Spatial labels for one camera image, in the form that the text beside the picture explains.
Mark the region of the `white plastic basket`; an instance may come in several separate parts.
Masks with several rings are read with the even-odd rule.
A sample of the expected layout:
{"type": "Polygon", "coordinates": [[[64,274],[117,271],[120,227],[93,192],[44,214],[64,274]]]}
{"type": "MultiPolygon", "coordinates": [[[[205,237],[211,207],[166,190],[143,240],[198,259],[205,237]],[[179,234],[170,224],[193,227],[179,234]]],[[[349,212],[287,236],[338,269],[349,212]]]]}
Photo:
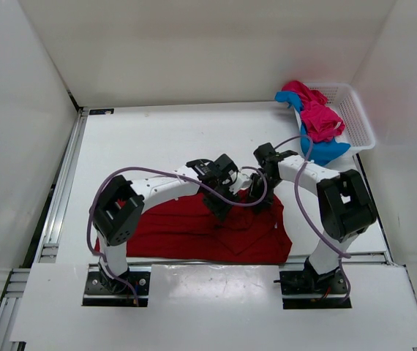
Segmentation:
{"type": "Polygon", "coordinates": [[[345,123],[343,133],[336,137],[338,143],[350,148],[339,158],[352,157],[360,151],[375,147],[375,136],[358,95],[346,83],[305,83],[310,90],[317,90],[327,98],[327,106],[345,123]]]}

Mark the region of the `aluminium frame rail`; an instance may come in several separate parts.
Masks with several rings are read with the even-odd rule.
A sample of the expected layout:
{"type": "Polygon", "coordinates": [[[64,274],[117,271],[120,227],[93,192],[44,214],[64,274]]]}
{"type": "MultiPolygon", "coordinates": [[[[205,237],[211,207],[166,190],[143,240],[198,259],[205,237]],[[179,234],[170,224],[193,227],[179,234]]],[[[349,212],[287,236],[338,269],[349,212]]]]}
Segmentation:
{"type": "Polygon", "coordinates": [[[12,268],[0,296],[0,350],[24,350],[24,341],[10,341],[23,292],[35,263],[55,263],[61,230],[72,190],[80,147],[89,115],[87,107],[78,109],[67,147],[50,187],[40,220],[32,236],[23,264],[12,268]]]}

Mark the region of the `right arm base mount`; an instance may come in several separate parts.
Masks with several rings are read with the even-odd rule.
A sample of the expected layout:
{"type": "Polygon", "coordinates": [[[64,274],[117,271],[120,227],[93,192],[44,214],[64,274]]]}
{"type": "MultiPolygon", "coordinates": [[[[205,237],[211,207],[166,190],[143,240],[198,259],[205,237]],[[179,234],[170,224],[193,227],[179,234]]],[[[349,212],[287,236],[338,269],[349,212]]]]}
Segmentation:
{"type": "Polygon", "coordinates": [[[280,286],[285,310],[352,308],[349,281],[340,267],[318,275],[305,263],[300,271],[280,271],[274,283],[280,286]]]}

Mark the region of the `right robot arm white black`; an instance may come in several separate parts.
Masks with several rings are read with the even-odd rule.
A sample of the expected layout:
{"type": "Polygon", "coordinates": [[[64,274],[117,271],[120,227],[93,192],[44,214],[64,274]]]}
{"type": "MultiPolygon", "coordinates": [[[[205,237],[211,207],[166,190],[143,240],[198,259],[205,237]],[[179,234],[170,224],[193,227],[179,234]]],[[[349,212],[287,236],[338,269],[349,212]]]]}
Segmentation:
{"type": "Polygon", "coordinates": [[[274,189],[283,181],[293,183],[296,203],[309,225],[313,225],[299,197],[300,188],[317,196],[322,230],[312,227],[319,242],[306,259],[302,279],[304,286],[318,293],[326,287],[346,257],[352,242],[377,219],[372,202],[358,171],[339,172],[308,162],[294,151],[278,152],[266,143],[254,151],[261,174],[252,176],[249,199],[258,201],[261,211],[274,202],[274,189]]]}

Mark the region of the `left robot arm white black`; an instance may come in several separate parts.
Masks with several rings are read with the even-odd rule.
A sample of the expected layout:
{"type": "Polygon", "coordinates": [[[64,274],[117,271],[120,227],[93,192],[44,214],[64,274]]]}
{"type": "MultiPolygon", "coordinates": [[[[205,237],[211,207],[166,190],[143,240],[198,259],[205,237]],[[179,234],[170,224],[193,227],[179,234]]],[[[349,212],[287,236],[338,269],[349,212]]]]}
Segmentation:
{"type": "Polygon", "coordinates": [[[226,154],[214,161],[193,159],[169,171],[124,167],[111,173],[94,195],[86,224],[86,245],[98,259],[104,286],[119,293],[129,283],[126,245],[150,210],[201,195],[205,209],[222,218],[246,205],[241,192],[258,176],[257,169],[239,168],[226,154]]]}

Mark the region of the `pink t-shirt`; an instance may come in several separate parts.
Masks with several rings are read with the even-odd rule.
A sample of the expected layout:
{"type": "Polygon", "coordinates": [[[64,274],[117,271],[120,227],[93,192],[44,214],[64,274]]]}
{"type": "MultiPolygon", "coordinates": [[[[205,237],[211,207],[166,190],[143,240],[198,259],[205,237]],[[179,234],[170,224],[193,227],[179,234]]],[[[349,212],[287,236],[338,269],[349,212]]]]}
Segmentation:
{"type": "Polygon", "coordinates": [[[288,92],[291,98],[294,94],[299,98],[301,122],[313,142],[331,142],[345,130],[345,122],[327,106],[328,99],[318,90],[292,80],[281,88],[281,92],[288,92]]]}

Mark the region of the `dark red t-shirt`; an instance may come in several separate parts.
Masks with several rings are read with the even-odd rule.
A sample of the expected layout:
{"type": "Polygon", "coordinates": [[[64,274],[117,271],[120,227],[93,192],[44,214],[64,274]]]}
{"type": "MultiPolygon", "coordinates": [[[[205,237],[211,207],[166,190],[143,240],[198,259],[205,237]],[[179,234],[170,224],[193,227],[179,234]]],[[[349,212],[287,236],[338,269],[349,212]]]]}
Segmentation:
{"type": "Polygon", "coordinates": [[[284,263],[292,241],[278,197],[256,213],[234,206],[224,221],[203,204],[201,194],[157,205],[140,218],[127,242],[128,257],[205,260],[240,264],[284,263]]]}

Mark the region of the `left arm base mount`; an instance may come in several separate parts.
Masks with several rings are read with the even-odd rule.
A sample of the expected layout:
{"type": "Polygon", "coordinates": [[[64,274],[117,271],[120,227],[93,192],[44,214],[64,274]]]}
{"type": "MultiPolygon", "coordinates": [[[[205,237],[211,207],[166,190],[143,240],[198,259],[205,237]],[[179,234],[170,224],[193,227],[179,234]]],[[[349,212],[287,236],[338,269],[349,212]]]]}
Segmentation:
{"type": "Polygon", "coordinates": [[[83,290],[82,305],[90,307],[138,307],[149,304],[151,281],[150,266],[130,266],[125,277],[134,288],[136,295],[127,284],[109,279],[98,265],[89,267],[83,290]]]}

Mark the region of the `blue t-shirt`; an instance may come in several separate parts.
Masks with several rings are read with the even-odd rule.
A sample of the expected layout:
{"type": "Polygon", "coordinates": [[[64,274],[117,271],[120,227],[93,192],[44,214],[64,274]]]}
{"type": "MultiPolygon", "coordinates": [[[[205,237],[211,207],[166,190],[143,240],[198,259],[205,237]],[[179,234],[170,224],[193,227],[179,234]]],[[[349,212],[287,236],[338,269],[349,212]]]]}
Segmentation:
{"type": "MultiPolygon", "coordinates": [[[[295,94],[293,95],[293,98],[291,98],[289,97],[288,92],[278,91],[275,95],[275,100],[277,102],[288,103],[288,107],[293,107],[297,113],[300,112],[299,108],[301,107],[301,103],[299,102],[299,98],[295,94]]],[[[302,152],[304,153],[304,155],[306,155],[309,148],[312,147],[312,150],[309,153],[307,159],[314,161],[316,164],[320,166],[325,166],[329,162],[334,161],[335,159],[343,155],[350,148],[349,144],[338,143],[335,140],[335,138],[331,142],[313,142],[312,138],[307,134],[304,125],[301,122],[301,117],[300,135],[302,135],[302,138],[300,140],[302,152]]]]}

